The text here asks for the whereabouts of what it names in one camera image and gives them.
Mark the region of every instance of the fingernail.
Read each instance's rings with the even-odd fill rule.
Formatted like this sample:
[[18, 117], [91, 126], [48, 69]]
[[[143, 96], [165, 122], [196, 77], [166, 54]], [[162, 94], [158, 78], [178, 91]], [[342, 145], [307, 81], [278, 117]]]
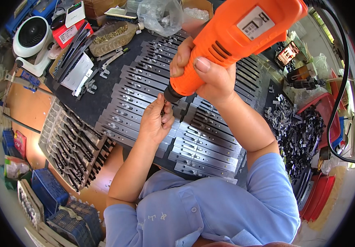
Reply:
[[210, 62], [204, 57], [197, 57], [195, 58], [194, 66], [200, 72], [207, 73], [210, 69]]
[[177, 73], [177, 69], [175, 68], [175, 67], [173, 67], [172, 69], [171, 69], [171, 76], [174, 76], [174, 75], [176, 75], [176, 73]]

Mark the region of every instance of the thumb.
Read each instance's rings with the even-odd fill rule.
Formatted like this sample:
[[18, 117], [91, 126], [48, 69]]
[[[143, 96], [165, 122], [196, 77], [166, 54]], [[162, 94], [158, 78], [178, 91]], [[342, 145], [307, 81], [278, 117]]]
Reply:
[[151, 115], [160, 115], [161, 110], [164, 108], [165, 97], [163, 94], [159, 93], [157, 99], [151, 103], [153, 108], [150, 111]]
[[207, 58], [197, 57], [193, 65], [195, 71], [205, 83], [218, 86], [223, 82], [229, 81], [227, 70], [214, 62], [210, 62]]

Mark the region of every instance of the workbench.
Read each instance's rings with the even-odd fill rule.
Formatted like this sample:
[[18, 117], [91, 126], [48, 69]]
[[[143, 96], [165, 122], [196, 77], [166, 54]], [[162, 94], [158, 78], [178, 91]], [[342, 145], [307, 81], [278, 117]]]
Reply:
[[[120, 73], [123, 65], [129, 65], [132, 61], [135, 60], [135, 57], [141, 53], [141, 43], [143, 41], [152, 41], [156, 37], [147, 32], [146, 29], [142, 30], [142, 33], [136, 34], [131, 42], [124, 46], [130, 49], [129, 52], [124, 55], [118, 57], [114, 62], [112, 62], [107, 69], [110, 71], [110, 74], [107, 75], [107, 79], [99, 76], [99, 73], [94, 77], [95, 85], [98, 87], [95, 90], [95, 94], [90, 94], [86, 92], [80, 100], [77, 100], [75, 96], [72, 96], [72, 91], [64, 86], [59, 86], [57, 90], [55, 90], [52, 86], [52, 77], [49, 73], [47, 73], [45, 84], [46, 86], [56, 95], [56, 97], [64, 103], [66, 106], [71, 108], [77, 116], [79, 116], [83, 121], [91, 126], [95, 126], [99, 116], [102, 114], [102, 111], [108, 106], [111, 102], [111, 94], [113, 86], [120, 82]], [[99, 64], [95, 64], [98, 67], [101, 67], [105, 61], [99, 62]], [[260, 114], [263, 112], [265, 100], [268, 93], [269, 86], [269, 76], [266, 71], [261, 71], [260, 87], [263, 89], [261, 94], [258, 96], [258, 100], [256, 102], [256, 106], [254, 107]], [[188, 97], [187, 102], [190, 103], [194, 99], [195, 96]], [[186, 111], [182, 111], [182, 117], [185, 116]], [[164, 169], [171, 171], [185, 179], [195, 180], [199, 179], [199, 177], [187, 175], [174, 170], [175, 162], [168, 160], [169, 151], [173, 148], [173, 142], [169, 146], [168, 150], [165, 152], [163, 158], [155, 157], [154, 163], [163, 167]], [[122, 145], [125, 149], [130, 150], [131, 147]], [[235, 171], [235, 178], [238, 179], [237, 185], [241, 187], [246, 187], [246, 177], [247, 177], [247, 167], [246, 163], [246, 151], [242, 150], [242, 155], [239, 158], [239, 163], [237, 165], [237, 169]]]

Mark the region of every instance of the white power bank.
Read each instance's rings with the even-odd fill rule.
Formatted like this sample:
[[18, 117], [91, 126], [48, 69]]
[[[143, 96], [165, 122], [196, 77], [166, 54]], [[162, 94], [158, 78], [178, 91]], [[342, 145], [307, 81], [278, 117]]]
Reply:
[[86, 17], [84, 12], [84, 3], [83, 1], [73, 5], [66, 11], [65, 26], [70, 28], [77, 22], [83, 20]]

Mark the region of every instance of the white label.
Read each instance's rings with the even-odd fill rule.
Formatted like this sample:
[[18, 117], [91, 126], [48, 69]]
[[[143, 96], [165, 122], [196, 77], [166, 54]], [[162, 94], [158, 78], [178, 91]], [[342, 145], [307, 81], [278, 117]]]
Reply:
[[259, 7], [256, 6], [236, 26], [250, 39], [254, 40], [273, 27], [275, 23]]
[[58, 38], [61, 40], [63, 44], [65, 44], [66, 42], [68, 42], [70, 38], [75, 36], [76, 33], [77, 33], [76, 25], [73, 25], [70, 28], [68, 28], [65, 32], [63, 32], [60, 36], [58, 36]]

